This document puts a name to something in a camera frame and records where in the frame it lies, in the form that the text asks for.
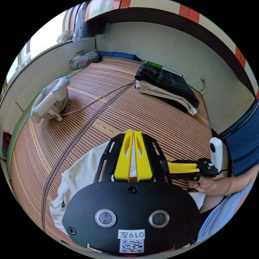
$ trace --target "white fan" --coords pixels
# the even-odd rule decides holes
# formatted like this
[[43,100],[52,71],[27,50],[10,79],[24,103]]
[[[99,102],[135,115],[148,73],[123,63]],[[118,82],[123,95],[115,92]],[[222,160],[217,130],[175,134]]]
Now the white fan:
[[70,82],[66,77],[61,77],[46,86],[35,100],[30,113],[30,119],[39,124],[41,119],[56,118],[62,121],[60,112],[68,102],[67,87]]
[[61,43],[67,40],[71,40],[71,30],[65,30],[62,32],[57,38],[57,43]]

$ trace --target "bed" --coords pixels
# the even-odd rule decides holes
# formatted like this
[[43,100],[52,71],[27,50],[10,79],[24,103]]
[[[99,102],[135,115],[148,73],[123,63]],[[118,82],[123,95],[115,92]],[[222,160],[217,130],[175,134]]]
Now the bed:
[[[50,214],[48,204],[57,197],[60,173],[113,136],[128,129],[142,131],[157,139],[168,161],[210,158],[212,135],[202,95],[193,89],[200,106],[191,116],[141,94],[133,84],[127,85],[140,65],[112,57],[90,64],[69,78],[69,101],[64,113],[112,93],[86,109],[64,116],[61,122],[42,120],[34,124],[27,119],[20,132],[11,159],[12,188],[34,223],[59,241],[79,248],[54,226]],[[173,183],[187,188],[183,180]]]

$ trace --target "wire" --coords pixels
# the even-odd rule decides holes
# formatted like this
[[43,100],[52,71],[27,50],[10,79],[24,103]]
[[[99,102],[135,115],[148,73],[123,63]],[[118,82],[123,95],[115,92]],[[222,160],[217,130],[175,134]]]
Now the wire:
[[228,171],[228,170],[229,170],[230,168],[232,168],[232,167],[233,167],[233,166],[231,165],[231,166],[229,166],[228,168],[221,170],[220,172],[222,173],[222,172]]
[[191,86],[191,85],[188,85],[189,87],[197,87],[197,86],[200,86],[200,85],[197,85],[197,86]]
[[92,105],[93,103],[95,103],[95,102],[99,101],[100,99],[102,99],[102,98],[106,97],[107,95],[109,95],[109,94],[111,94],[111,93],[115,92],[116,90],[118,90],[118,89],[120,89],[120,88],[122,88],[122,87],[129,86],[129,85],[131,85],[131,84],[133,85],[133,84],[135,84],[135,82],[136,82],[136,80],[134,79],[134,80],[133,80],[133,81],[131,81],[130,83],[125,84],[125,85],[123,85],[123,86],[120,86],[120,87],[118,87],[118,88],[116,88],[116,89],[112,90],[111,92],[109,92],[109,93],[107,93],[107,94],[105,94],[105,95],[103,95],[103,96],[99,97],[98,99],[96,99],[96,100],[92,101],[91,103],[87,104],[86,106],[84,106],[84,107],[82,107],[82,108],[80,108],[80,109],[77,109],[77,110],[75,110],[75,111],[71,111],[71,112],[68,112],[68,113],[64,113],[64,114],[61,114],[61,115],[62,115],[62,116],[64,116],[64,115],[68,115],[68,114],[71,114],[71,113],[75,113],[75,112],[77,112],[77,111],[81,111],[81,110],[83,110],[83,109],[85,109],[85,108],[89,107],[89,106],[90,106],[90,105]]
[[205,88],[205,83],[204,83],[204,81],[203,81],[203,88],[199,91],[199,93],[200,93],[201,91],[203,91],[204,88]]

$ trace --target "hand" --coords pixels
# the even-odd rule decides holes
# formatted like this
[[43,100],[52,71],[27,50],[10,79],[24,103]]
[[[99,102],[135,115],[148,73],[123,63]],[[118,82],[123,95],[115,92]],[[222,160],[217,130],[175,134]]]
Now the hand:
[[198,192],[209,194],[214,190],[214,179],[210,176],[201,176],[199,181],[187,181],[189,188],[195,188]]

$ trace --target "black jeans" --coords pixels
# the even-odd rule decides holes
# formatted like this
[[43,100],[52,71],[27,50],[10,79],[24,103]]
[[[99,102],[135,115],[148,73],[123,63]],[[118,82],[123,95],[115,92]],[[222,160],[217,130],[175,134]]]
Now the black jeans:
[[191,90],[186,81],[179,75],[160,69],[155,66],[143,64],[135,75],[137,80],[143,80],[153,84],[167,92],[184,97],[195,108],[199,107],[200,102]]

